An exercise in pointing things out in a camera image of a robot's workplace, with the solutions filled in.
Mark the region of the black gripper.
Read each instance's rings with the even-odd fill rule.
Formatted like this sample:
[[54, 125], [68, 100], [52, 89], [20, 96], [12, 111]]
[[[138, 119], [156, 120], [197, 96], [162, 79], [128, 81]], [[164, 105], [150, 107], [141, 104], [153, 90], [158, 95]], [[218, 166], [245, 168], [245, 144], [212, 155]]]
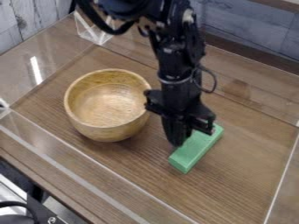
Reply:
[[182, 77], [158, 74], [158, 81], [160, 89], [144, 91], [144, 107], [161, 117], [166, 140], [173, 147], [180, 147], [192, 128], [209, 136], [213, 133], [216, 115], [201, 101], [201, 94], [212, 93], [213, 89], [201, 86], [200, 73], [188, 73]]

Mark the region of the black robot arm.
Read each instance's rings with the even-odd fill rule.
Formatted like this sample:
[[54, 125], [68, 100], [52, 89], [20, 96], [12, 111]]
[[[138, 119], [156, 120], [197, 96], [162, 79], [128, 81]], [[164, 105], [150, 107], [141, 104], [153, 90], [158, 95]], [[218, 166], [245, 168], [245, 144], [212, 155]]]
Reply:
[[210, 134], [214, 113], [201, 102], [205, 43], [189, 0], [76, 0], [85, 16], [109, 35], [136, 27], [157, 59], [158, 89], [144, 91], [148, 111], [161, 117], [168, 142], [178, 147], [194, 130]]

